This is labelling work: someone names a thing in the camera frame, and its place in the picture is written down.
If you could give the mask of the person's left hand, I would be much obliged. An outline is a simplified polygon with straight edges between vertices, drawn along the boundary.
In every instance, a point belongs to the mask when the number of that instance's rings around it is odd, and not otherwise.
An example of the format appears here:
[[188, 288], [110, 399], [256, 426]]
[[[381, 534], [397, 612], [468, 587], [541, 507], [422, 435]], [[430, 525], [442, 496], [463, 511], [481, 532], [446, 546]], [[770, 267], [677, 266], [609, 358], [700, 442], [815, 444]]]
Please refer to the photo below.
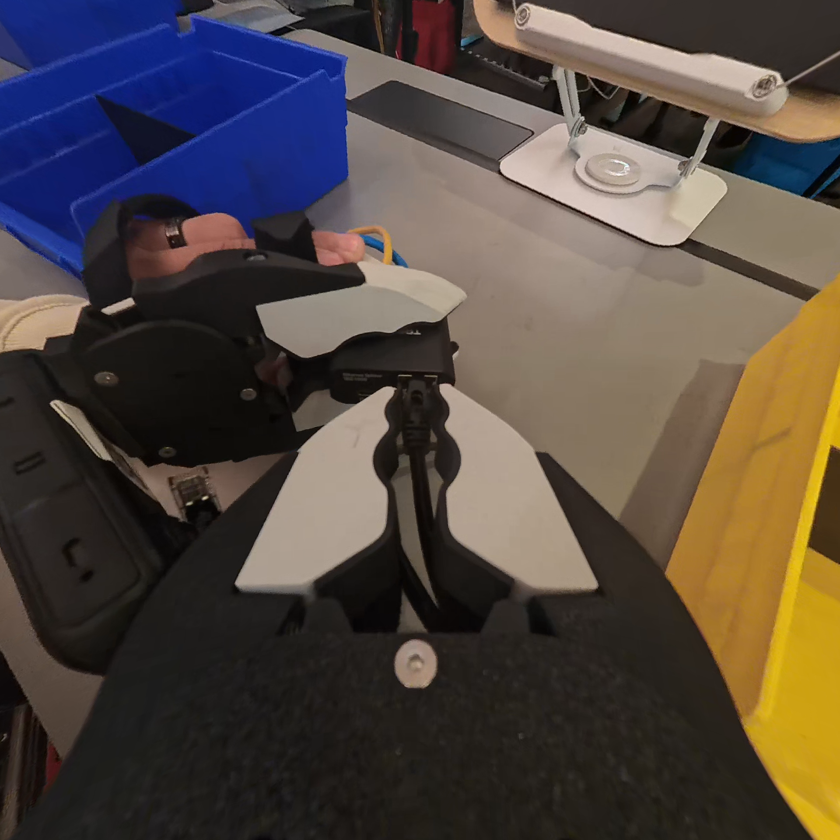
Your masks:
[[366, 285], [358, 234], [317, 230], [301, 211], [251, 226], [250, 234], [232, 215], [199, 214], [171, 196], [110, 202], [85, 237], [88, 301], [102, 310], [135, 291], [165, 294], [205, 280], [226, 280], [237, 292], [262, 284], [260, 303]]

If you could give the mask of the person's left forearm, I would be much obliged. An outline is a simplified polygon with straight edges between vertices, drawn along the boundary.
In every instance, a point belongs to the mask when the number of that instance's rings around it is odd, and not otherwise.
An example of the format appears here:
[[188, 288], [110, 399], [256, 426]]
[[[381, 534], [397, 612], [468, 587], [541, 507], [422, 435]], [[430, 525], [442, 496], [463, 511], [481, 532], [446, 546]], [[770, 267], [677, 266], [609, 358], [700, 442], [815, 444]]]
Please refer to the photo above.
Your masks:
[[1, 300], [1, 352], [42, 350], [49, 339], [71, 335], [87, 305], [63, 294]]

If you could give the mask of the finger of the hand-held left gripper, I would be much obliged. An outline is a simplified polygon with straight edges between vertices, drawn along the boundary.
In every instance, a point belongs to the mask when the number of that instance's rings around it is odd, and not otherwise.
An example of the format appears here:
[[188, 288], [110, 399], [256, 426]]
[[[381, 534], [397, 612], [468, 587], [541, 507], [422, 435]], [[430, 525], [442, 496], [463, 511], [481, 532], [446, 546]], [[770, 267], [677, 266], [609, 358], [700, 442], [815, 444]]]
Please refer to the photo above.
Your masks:
[[332, 396], [333, 358], [324, 354], [301, 358], [282, 353], [282, 433], [302, 433], [323, 426], [349, 408]]
[[454, 283], [419, 269], [362, 275], [359, 286], [258, 305], [263, 333], [293, 356], [315, 358], [358, 337], [440, 322], [467, 298]]

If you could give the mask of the black ethernet port adapter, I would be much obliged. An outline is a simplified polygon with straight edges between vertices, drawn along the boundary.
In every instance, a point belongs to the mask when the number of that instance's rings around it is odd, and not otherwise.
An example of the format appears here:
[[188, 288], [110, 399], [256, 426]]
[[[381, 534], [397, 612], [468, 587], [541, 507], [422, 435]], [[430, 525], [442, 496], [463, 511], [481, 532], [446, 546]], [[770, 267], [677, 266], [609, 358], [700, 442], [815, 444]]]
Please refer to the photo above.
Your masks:
[[360, 337], [330, 356], [329, 394], [339, 403], [355, 404], [383, 387], [397, 387], [404, 379], [431, 378], [452, 385], [458, 351], [446, 320]]

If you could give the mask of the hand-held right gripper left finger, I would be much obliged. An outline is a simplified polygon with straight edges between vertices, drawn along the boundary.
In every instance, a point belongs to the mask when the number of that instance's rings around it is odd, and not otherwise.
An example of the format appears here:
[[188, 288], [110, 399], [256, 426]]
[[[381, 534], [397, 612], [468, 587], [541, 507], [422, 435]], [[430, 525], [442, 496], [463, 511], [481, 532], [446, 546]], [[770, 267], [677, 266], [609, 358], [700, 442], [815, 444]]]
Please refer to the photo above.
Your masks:
[[352, 628], [395, 631], [402, 557], [392, 478], [402, 400], [381, 389], [301, 446], [238, 573], [237, 591], [337, 601]]

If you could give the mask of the blue plastic bin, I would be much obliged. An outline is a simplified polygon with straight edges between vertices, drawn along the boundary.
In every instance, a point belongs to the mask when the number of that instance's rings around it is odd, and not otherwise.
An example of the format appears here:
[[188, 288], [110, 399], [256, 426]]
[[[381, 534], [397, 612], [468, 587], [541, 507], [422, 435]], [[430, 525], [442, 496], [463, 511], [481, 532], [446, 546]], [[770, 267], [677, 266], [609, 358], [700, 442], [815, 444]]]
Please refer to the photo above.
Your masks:
[[[2, 83], [2, 230], [80, 276], [113, 201], [171, 196], [243, 223], [302, 211], [349, 175], [347, 59], [206, 17], [160, 24]], [[139, 165], [96, 101], [195, 134]]]
[[1, 58], [27, 70], [158, 25], [177, 1], [1, 1]]

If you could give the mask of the yellow plastic bin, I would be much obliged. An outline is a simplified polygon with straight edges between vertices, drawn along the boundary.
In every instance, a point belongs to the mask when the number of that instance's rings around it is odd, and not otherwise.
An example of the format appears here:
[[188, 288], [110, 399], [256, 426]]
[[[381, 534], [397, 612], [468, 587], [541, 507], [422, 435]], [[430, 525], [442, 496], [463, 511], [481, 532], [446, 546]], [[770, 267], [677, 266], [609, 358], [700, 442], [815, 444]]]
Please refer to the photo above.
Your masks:
[[839, 566], [805, 498], [838, 415], [836, 278], [746, 364], [666, 571], [813, 838], [838, 838]]

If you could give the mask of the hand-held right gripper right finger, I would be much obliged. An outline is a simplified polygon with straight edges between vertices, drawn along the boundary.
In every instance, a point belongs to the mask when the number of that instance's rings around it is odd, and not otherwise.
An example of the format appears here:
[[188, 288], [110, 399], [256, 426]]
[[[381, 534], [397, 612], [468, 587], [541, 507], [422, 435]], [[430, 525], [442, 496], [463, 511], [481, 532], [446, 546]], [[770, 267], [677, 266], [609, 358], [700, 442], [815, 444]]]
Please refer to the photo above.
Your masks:
[[431, 579], [443, 607], [478, 628], [504, 600], [597, 592], [544, 469], [548, 460], [453, 386], [438, 391]]

